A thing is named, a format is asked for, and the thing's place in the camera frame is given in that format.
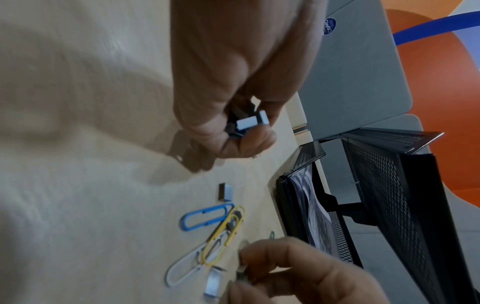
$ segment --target wooden table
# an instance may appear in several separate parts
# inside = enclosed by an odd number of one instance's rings
[[[179,220],[222,182],[247,214],[220,266],[283,235],[288,118],[260,157],[202,169],[172,114],[167,0],[4,2],[0,21],[0,302],[204,302],[207,269],[176,288],[164,276],[213,231]]]

